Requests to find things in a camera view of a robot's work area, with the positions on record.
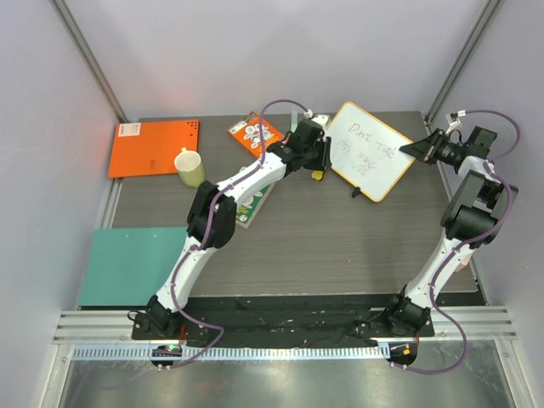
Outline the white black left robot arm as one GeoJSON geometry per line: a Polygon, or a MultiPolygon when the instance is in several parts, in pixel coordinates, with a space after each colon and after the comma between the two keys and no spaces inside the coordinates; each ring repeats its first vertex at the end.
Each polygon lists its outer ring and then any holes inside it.
{"type": "Polygon", "coordinates": [[[211,256],[235,233],[241,204],[263,187],[302,168],[325,173],[331,167],[328,115],[304,118],[286,141],[271,144],[261,159],[218,184],[204,181],[197,189],[187,217],[187,237],[165,284],[134,319],[137,339],[176,337],[189,319],[184,313],[197,278],[211,256]]]}

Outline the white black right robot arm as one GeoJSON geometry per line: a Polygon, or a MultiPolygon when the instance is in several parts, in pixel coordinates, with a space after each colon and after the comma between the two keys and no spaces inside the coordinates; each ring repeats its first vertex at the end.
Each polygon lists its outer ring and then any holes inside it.
{"type": "Polygon", "coordinates": [[[497,133],[475,127],[466,142],[456,144],[446,131],[437,129],[400,148],[420,162],[452,166],[462,182],[442,215],[443,232],[429,260],[383,312],[383,323],[391,334],[408,337],[419,333],[430,322],[431,308],[445,283],[476,249],[498,234],[518,189],[493,174],[488,155],[496,138],[497,133]]]}

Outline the yellow bone-shaped eraser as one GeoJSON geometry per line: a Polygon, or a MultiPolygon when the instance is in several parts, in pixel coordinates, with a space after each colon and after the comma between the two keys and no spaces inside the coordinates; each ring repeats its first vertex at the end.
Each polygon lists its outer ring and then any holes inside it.
{"type": "Polygon", "coordinates": [[[323,171],[315,170],[312,172],[311,177],[316,181],[321,181],[324,178],[325,173],[323,171]]]}

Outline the yellow framed whiteboard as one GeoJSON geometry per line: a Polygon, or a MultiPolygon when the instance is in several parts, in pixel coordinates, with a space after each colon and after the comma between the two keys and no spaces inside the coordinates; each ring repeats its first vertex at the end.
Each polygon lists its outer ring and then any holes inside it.
{"type": "Polygon", "coordinates": [[[382,201],[415,161],[400,151],[410,139],[352,102],[343,104],[326,135],[331,169],[374,202],[382,201]]]}

